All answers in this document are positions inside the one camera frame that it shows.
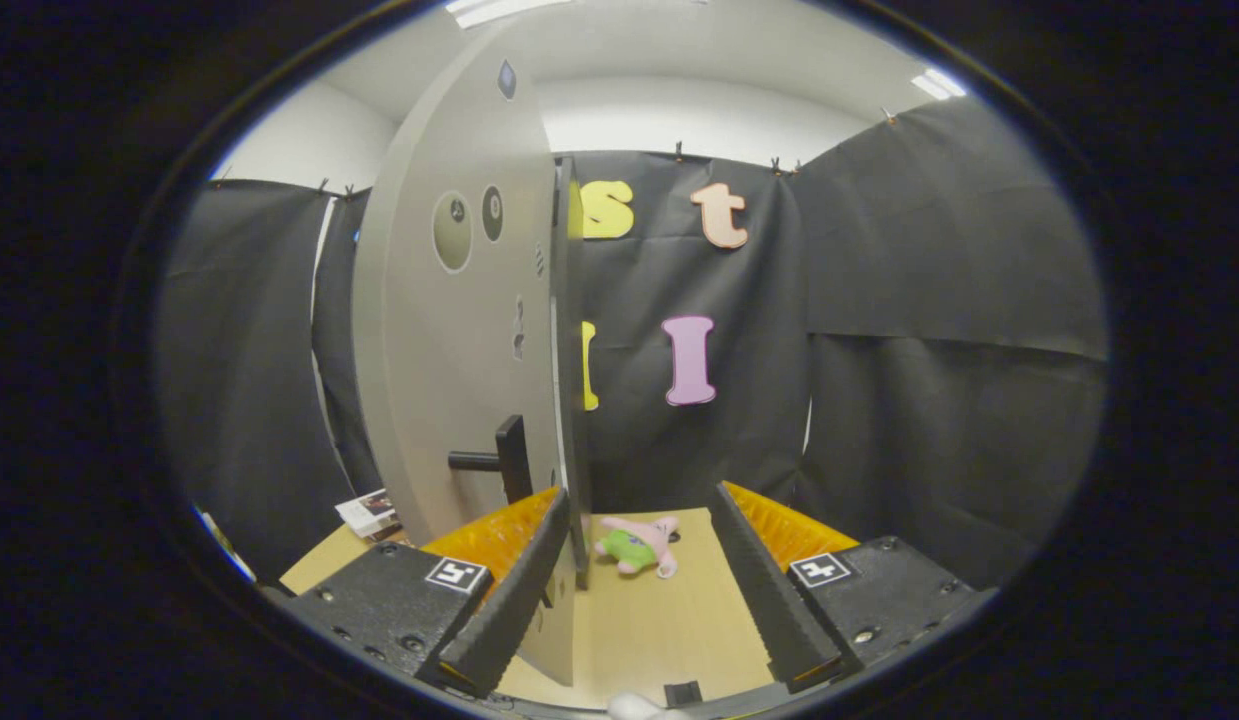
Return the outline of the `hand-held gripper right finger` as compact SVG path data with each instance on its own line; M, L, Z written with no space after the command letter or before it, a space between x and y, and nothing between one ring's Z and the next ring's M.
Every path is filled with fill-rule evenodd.
M900 537L856 542L730 482L712 492L712 528L789 691L916 651L994 596Z

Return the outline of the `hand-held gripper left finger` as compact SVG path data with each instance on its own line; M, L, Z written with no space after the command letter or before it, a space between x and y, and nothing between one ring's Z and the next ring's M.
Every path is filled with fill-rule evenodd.
M569 525L567 497L546 488L427 547L377 543L280 604L387 673L488 696L541 610Z

